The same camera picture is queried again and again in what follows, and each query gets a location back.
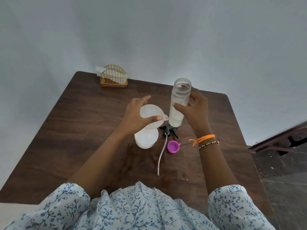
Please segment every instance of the clear plastic bottle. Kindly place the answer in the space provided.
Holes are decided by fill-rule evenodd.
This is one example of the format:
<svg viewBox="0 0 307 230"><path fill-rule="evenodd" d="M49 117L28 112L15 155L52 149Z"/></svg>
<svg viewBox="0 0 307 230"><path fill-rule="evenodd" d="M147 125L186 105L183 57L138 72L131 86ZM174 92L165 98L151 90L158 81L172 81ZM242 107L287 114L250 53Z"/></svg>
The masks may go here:
<svg viewBox="0 0 307 230"><path fill-rule="evenodd" d="M191 82L186 78L179 78L174 83L174 88L172 90L171 107L169 111L169 124L173 127L179 127L181 125L183 120L183 114L177 111L172 106L172 103L176 102L186 106L189 102L191 87Z"/></svg>

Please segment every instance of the shirt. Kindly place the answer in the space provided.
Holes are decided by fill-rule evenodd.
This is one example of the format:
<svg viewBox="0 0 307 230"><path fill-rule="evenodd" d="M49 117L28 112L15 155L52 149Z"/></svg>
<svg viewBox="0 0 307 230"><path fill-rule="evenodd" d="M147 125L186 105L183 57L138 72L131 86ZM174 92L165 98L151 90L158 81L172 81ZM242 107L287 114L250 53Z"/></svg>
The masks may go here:
<svg viewBox="0 0 307 230"><path fill-rule="evenodd" d="M66 183L4 230L274 229L243 186L214 190L208 206L211 220L141 182L110 195L103 190L92 201L82 187Z"/></svg>

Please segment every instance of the person's left hand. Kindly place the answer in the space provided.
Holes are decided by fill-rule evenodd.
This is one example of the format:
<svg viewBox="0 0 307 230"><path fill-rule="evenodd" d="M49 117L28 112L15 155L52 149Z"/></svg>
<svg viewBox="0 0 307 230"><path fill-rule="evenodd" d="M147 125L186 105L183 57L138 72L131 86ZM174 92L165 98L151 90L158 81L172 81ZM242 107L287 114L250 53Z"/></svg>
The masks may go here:
<svg viewBox="0 0 307 230"><path fill-rule="evenodd" d="M150 99L150 95L142 98L133 98L131 103L128 104L125 116L118 126L118 130L122 134L126 136L133 135L142 130L148 124L162 120L162 116L159 115L148 118L141 117L140 109L142 105L147 104L148 99Z"/></svg>

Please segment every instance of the person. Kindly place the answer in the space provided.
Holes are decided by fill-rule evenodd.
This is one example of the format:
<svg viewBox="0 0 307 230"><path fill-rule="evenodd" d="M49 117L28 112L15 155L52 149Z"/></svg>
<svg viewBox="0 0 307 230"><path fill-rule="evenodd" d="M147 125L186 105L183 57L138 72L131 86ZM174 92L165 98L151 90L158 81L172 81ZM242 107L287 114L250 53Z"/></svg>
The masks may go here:
<svg viewBox="0 0 307 230"><path fill-rule="evenodd" d="M173 200L156 188L137 182L92 201L106 178L117 147L128 136L161 116L142 118L140 108L150 96L133 98L117 129L70 178L44 199L38 208L9 223L4 230L19 229L274 229L254 205L250 196L228 167L218 143L210 138L199 143L200 159L209 194L209 218ZM191 125L197 138L212 134L208 100L197 89L191 90L188 106L174 104Z"/></svg>

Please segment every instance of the wood grain surface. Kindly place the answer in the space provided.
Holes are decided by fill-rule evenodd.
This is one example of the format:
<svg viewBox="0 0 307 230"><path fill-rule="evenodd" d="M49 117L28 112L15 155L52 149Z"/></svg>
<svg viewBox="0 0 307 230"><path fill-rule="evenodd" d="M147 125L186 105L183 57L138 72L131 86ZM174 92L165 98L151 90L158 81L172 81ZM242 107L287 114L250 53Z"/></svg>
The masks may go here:
<svg viewBox="0 0 307 230"><path fill-rule="evenodd" d="M171 91L170 85L137 80L129 80L127 88L101 87L96 74L77 72L0 191L0 202L39 204L114 131L133 97L151 95L149 103L168 115ZM210 126L239 184L265 215L272 216L228 97L201 92L209 100ZM165 142L162 134L159 130L159 139L150 149L139 148L133 137L120 145L102 189L112 192L141 181L206 214L208 193L199 154L189 142L195 138L191 127L184 119L177 131L180 150L176 154L164 151L158 177L157 164Z"/></svg>

